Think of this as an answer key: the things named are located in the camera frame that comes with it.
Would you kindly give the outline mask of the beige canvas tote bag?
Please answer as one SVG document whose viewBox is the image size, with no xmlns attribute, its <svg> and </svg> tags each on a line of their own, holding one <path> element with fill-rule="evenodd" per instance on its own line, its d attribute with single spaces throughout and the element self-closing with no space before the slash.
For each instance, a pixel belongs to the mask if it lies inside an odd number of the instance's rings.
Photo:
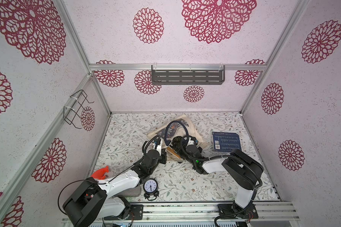
<svg viewBox="0 0 341 227">
<path fill-rule="evenodd" d="M 199 142 L 202 143 L 203 150 L 205 150 L 209 146 L 209 142 L 207 142 L 207 140 L 205 140 L 203 136 L 200 135 L 200 133 L 197 131 L 195 124 L 191 121 L 191 119 L 186 114 L 183 114 L 175 118 L 175 121 L 181 122 L 186 127 L 188 134 L 190 136 L 195 137 Z M 147 133 L 146 135 L 147 138 L 151 139 L 155 135 L 160 135 L 162 137 L 162 148 L 167 148 L 167 145 L 164 142 L 166 127 L 167 127 L 167 124 L 160 127 L 159 129 L 156 129 L 152 132 Z M 184 136 L 184 135 L 186 135 L 186 132 L 183 126 L 180 125 L 179 123 L 172 123 L 167 130 L 167 141 L 170 142 L 172 141 L 173 138 L 178 137 L 178 136 Z"/>
</svg>

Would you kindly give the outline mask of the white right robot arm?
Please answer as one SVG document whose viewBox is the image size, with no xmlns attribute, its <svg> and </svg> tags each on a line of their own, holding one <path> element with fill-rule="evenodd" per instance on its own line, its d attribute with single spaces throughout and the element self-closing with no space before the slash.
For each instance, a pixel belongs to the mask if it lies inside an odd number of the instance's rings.
<svg viewBox="0 0 341 227">
<path fill-rule="evenodd" d="M 166 145 L 174 150 L 183 160 L 193 165 L 193 169 L 208 175 L 214 172 L 227 172 L 238 184 L 238 191 L 234 200 L 237 209 L 245 209 L 253 203 L 257 190 L 262 186 L 261 175 L 263 166 L 239 149 L 230 154 L 206 158 L 202 155 L 202 148 L 198 140 L 191 136 L 178 136 Z"/>
</svg>

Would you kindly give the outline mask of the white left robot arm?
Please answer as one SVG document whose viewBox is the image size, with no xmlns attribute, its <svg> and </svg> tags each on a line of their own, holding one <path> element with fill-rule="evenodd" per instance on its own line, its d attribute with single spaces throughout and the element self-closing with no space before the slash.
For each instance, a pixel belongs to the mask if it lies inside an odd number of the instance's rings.
<svg viewBox="0 0 341 227">
<path fill-rule="evenodd" d="M 129 169 L 119 175 L 96 180 L 81 180 L 81 184 L 62 205 L 62 211 L 75 227 L 88 227 L 99 218 L 127 218 L 131 205 L 124 197 L 116 195 L 144 184 L 161 164 L 166 164 L 164 149 L 151 149 Z"/>
</svg>

